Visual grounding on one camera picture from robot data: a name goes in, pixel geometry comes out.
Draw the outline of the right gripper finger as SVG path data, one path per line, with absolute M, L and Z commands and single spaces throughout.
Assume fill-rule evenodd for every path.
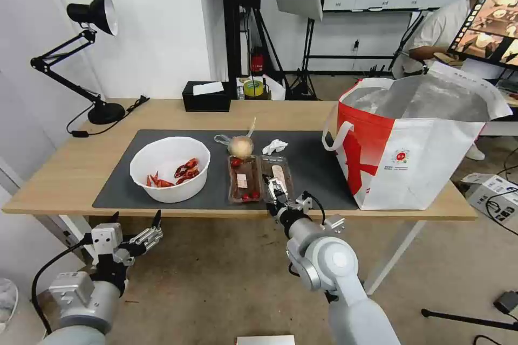
M 264 200 L 266 204 L 278 207 L 277 194 L 280 192 L 280 181 L 276 177 L 269 176 L 267 174 L 263 174 L 262 179 L 265 187 Z
M 285 207 L 290 204 L 290 196 L 284 182 L 276 179 L 276 204 L 278 207 Z

